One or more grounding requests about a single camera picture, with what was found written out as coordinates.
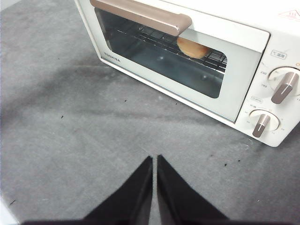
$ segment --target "toaster oven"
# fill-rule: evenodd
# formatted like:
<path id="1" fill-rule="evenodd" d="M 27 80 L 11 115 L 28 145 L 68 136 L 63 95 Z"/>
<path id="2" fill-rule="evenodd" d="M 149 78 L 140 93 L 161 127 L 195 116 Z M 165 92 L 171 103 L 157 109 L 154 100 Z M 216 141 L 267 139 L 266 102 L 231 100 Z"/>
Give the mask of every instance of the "toaster oven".
<path id="1" fill-rule="evenodd" d="M 104 63 L 269 146 L 299 123 L 297 1 L 75 2 Z"/>

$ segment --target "black object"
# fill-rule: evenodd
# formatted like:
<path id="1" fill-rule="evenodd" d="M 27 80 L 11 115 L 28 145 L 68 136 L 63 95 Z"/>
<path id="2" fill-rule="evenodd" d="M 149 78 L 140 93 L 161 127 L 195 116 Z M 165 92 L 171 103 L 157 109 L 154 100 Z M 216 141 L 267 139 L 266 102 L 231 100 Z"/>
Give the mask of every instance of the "black object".
<path id="1" fill-rule="evenodd" d="M 152 158 L 148 156 L 125 183 L 80 221 L 29 221 L 24 225 L 146 225 L 152 200 Z"/>
<path id="2" fill-rule="evenodd" d="M 147 225 L 152 200 L 152 165 L 152 158 L 147 157 L 115 193 L 82 220 L 23 224 Z M 195 192 L 162 155 L 157 157 L 157 194 L 163 225 L 288 225 L 229 220 Z"/>

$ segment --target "knob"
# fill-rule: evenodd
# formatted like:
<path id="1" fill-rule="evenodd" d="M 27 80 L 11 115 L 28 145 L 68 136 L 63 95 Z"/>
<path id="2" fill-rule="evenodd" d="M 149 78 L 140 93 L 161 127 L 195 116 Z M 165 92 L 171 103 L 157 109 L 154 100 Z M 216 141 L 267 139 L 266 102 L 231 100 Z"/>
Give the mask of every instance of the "knob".
<path id="1" fill-rule="evenodd" d="M 275 89 L 275 93 L 271 98 L 275 104 L 280 104 L 285 97 L 293 90 L 299 80 L 299 75 L 294 72 L 288 72 L 285 74 L 282 81 Z"/>
<path id="2" fill-rule="evenodd" d="M 264 131 L 273 131 L 279 127 L 279 119 L 265 110 L 254 110 L 250 113 L 251 123 L 254 125 L 252 135 L 260 137 Z"/>
<path id="3" fill-rule="evenodd" d="M 254 131 L 252 133 L 252 135 L 254 137 L 260 137 L 264 131 L 264 129 L 266 128 L 266 126 L 268 125 L 270 121 L 270 116 L 266 115 L 266 114 L 262 114 L 259 117 L 259 120 L 254 128 Z"/>
<path id="4" fill-rule="evenodd" d="M 300 95 L 300 71 L 292 67 L 281 67 L 272 71 L 268 80 L 274 90 L 271 101 L 280 104 L 288 96 Z"/>

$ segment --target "gray carpet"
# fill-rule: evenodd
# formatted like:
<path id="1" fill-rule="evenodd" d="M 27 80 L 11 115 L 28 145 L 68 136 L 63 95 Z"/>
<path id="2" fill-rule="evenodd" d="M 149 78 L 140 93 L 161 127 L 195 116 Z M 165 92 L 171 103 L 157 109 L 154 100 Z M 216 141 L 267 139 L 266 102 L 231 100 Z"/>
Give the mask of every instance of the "gray carpet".
<path id="1" fill-rule="evenodd" d="M 157 154 L 231 219 L 300 224 L 299 125 L 268 147 L 106 66 L 72 0 L 1 13 L 1 194 L 20 221 L 82 218 Z"/>

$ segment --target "oven door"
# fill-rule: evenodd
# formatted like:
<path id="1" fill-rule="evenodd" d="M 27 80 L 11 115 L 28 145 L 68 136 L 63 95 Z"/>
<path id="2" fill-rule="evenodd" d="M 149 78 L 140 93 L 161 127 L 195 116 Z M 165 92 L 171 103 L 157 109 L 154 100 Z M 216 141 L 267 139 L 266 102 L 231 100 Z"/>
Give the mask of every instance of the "oven door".
<path id="1" fill-rule="evenodd" d="M 77 6 L 102 59 L 236 121 L 269 33 L 160 0 Z"/>

